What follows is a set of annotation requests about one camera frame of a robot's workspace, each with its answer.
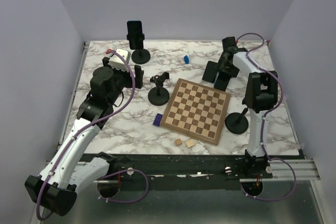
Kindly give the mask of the blue phone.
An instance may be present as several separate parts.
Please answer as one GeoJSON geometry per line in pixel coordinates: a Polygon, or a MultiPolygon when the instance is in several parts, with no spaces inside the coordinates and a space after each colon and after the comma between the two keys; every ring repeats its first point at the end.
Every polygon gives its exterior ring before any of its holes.
{"type": "Polygon", "coordinates": [[[220,72],[215,80],[214,88],[217,90],[226,91],[229,81],[230,75],[225,72],[220,72]]]}

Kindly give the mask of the silver black smartphone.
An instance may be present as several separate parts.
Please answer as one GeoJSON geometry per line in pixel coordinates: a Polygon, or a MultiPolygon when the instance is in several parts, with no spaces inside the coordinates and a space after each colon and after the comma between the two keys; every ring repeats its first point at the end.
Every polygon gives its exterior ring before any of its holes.
{"type": "Polygon", "coordinates": [[[209,61],[206,65],[206,68],[204,70],[202,80],[209,83],[214,83],[217,76],[217,70],[216,70],[217,63],[213,61],[209,61]]]}

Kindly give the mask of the black back phone stand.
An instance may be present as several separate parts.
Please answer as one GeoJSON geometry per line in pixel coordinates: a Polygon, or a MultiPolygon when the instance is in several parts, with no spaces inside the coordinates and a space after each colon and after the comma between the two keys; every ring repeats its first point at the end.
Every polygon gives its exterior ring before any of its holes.
{"type": "Polygon", "coordinates": [[[143,45],[143,49],[133,50],[131,58],[135,64],[142,65],[151,59],[151,55],[148,50],[144,49],[143,45]]]}

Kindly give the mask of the black phone stand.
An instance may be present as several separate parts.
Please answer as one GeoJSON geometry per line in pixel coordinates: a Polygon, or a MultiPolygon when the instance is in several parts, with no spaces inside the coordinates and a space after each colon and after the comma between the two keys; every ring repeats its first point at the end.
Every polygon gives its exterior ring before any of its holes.
{"type": "Polygon", "coordinates": [[[148,50],[144,49],[143,45],[143,49],[133,50],[131,58],[135,64],[142,65],[151,59],[151,55],[148,50]]]}
{"type": "Polygon", "coordinates": [[[244,108],[241,113],[230,113],[226,117],[225,125],[231,133],[241,135],[247,131],[249,126],[248,120],[245,116],[247,111],[248,108],[244,108]]]}
{"type": "Polygon", "coordinates": [[[148,100],[152,105],[162,106],[168,103],[170,94],[163,87],[163,82],[169,78],[168,72],[163,72],[161,75],[155,75],[150,78],[150,82],[155,84],[155,88],[152,88],[148,93],[148,100]]]}

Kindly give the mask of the black phone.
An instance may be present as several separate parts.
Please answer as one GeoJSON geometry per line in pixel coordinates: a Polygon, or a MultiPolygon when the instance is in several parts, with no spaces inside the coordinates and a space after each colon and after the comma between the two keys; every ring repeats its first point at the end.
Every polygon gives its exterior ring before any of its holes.
{"type": "Polygon", "coordinates": [[[129,41],[130,49],[143,49],[144,33],[142,31],[142,22],[140,20],[127,21],[127,40],[129,41]]]}

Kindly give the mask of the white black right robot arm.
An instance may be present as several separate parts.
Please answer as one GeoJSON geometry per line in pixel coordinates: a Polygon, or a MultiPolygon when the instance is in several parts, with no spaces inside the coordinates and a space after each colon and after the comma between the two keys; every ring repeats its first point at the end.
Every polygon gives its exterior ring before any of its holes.
{"type": "Polygon", "coordinates": [[[266,169],[268,159],[262,149],[265,144],[269,116],[267,112],[278,102],[277,73],[266,73],[254,61],[246,57],[247,49],[237,46],[235,37],[222,40],[223,52],[216,65],[218,76],[214,88],[225,91],[230,79],[242,72],[247,77],[247,87],[242,112],[230,113],[225,119],[227,129],[241,135],[250,129],[250,137],[240,171],[249,178],[266,169]]]}

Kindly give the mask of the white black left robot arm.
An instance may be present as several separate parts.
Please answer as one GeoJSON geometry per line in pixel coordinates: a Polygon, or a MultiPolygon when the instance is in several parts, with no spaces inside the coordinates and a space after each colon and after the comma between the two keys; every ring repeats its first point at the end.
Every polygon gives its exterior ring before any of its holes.
{"type": "Polygon", "coordinates": [[[36,203],[39,220],[44,220],[40,207],[64,216],[84,188],[96,179],[112,179],[116,175],[114,157],[106,153],[99,153],[89,164],[75,170],[84,151],[107,120],[125,109],[125,106],[116,111],[113,109],[123,89],[130,88],[134,93],[135,89],[143,86],[144,71],[141,66],[131,68],[128,60],[119,54],[115,57],[121,60],[122,67],[117,67],[116,62],[108,57],[103,58],[103,65],[92,74],[90,91],[60,149],[38,176],[30,175],[25,181],[25,188],[36,203]]]}

